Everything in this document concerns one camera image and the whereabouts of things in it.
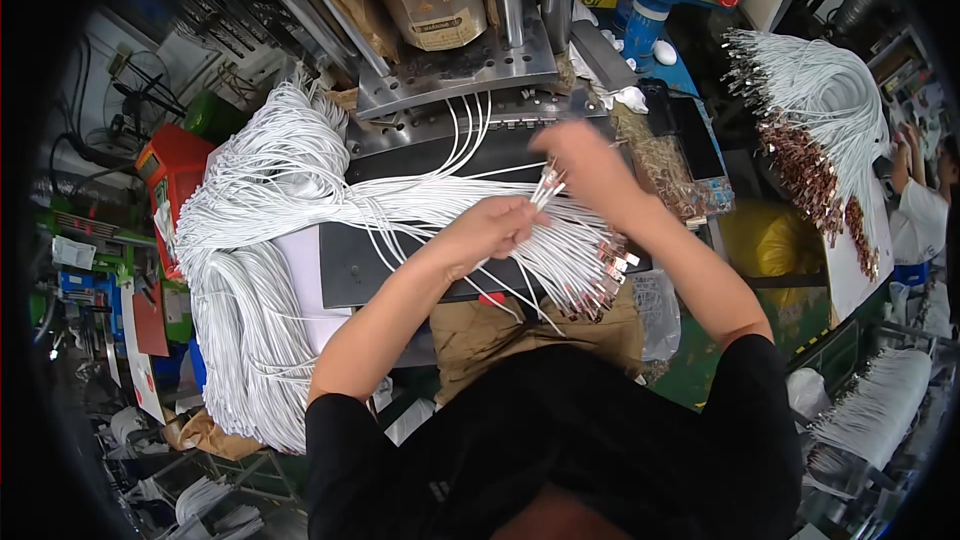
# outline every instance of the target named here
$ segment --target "hand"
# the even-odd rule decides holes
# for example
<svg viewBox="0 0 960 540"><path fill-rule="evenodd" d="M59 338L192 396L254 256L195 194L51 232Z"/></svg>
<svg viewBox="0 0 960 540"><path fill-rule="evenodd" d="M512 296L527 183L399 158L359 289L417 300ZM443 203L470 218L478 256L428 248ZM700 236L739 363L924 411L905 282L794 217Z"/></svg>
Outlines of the hand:
<svg viewBox="0 0 960 540"><path fill-rule="evenodd" d="M920 148L920 132L913 123L901 123L897 126L899 133L906 140L910 149L918 150Z"/></svg>
<svg viewBox="0 0 960 540"><path fill-rule="evenodd" d="M443 269L451 284L486 259L506 259L533 233L533 224L550 218L526 196L491 196L465 210L439 231L413 259Z"/></svg>
<svg viewBox="0 0 960 540"><path fill-rule="evenodd" d="M620 152L586 121L551 125L534 136L530 150L556 157L570 195L613 227L623 229L636 216L637 201L631 198L648 196Z"/></svg>
<svg viewBox="0 0 960 540"><path fill-rule="evenodd" d="M909 165L910 162L910 145L905 141L899 142L896 145L896 156L894 157L895 161L902 162L904 165Z"/></svg>

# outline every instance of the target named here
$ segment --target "white shirt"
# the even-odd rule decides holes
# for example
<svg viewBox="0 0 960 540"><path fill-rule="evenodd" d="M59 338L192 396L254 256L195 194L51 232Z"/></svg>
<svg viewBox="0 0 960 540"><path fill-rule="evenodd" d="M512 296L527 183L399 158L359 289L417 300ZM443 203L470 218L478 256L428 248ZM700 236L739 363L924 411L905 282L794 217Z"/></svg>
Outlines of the white shirt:
<svg viewBox="0 0 960 540"><path fill-rule="evenodd" d="M950 210L950 203L939 192L911 178L903 189L899 208L890 213L894 263L916 266L943 250Z"/></svg>

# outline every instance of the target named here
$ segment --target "green floor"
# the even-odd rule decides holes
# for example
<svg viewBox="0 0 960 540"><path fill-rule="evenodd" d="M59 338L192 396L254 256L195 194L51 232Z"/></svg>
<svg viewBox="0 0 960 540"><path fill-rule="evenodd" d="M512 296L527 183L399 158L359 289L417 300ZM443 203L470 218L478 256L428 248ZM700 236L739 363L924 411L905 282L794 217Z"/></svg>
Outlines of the green floor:
<svg viewBox="0 0 960 540"><path fill-rule="evenodd" d="M760 289L757 298L774 332L774 343L788 362L798 363L807 351L813 351L817 342L829 337L828 323L830 297L825 287L791 288L791 296L784 301L783 290ZM853 318L872 320L882 314L882 305L887 300L886 284L875 292L857 311ZM787 306L777 306L786 302ZM720 351L716 343L707 337L703 328L684 312L680 320L682 334L679 350L669 361L646 363L643 376L651 390L690 409L702 409L710 395L714 372L720 361ZM857 357L861 334L849 333L838 338L828 347L830 355L843 353ZM832 381L827 370L822 374L827 385Z"/></svg>

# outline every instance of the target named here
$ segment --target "khaki pants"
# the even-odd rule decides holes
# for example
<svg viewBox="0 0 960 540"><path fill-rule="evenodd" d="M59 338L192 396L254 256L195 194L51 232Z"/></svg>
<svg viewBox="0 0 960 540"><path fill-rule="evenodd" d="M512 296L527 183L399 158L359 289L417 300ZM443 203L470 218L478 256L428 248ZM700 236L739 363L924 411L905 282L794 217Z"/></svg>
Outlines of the khaki pants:
<svg viewBox="0 0 960 540"><path fill-rule="evenodd" d="M522 313L513 296L507 298L504 306L518 315ZM582 319L571 322L560 315L549 298L544 298L539 306L566 338L559 336L548 323L533 327L518 324L502 308L475 300L434 306L430 312L430 329L439 368L437 405L450 402L457 392L500 360L558 342L580 346L603 357L623 369L631 379L640 375L643 325L629 278L600 323Z"/></svg>

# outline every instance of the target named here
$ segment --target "metal press plate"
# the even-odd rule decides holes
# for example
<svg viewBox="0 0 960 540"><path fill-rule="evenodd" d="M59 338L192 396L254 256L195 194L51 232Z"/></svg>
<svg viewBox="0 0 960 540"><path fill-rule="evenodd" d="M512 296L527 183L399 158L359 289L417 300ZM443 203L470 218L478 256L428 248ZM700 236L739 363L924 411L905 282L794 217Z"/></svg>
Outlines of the metal press plate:
<svg viewBox="0 0 960 540"><path fill-rule="evenodd" d="M536 90L524 98L521 88L506 88L490 93L491 110L489 129L500 127L514 129L549 126L562 120L606 117L603 103L594 96L587 80L577 78L570 96L551 94ZM478 129L476 100L471 94L466 97L473 114L473 129ZM467 130L469 120L464 102L460 97L450 101L457 114L461 134ZM487 93L480 94L480 106L487 113ZM404 109L399 113L371 121L351 119L346 128L346 147L353 159L369 157L387 150L409 147L423 142L453 136L453 117L447 102L440 101Z"/></svg>
<svg viewBox="0 0 960 540"><path fill-rule="evenodd" d="M364 62L357 117L370 120L443 99L556 81L557 64L536 6L524 10L523 37L522 46L510 48L491 26L460 48L428 52L404 43L400 63L387 77Z"/></svg>

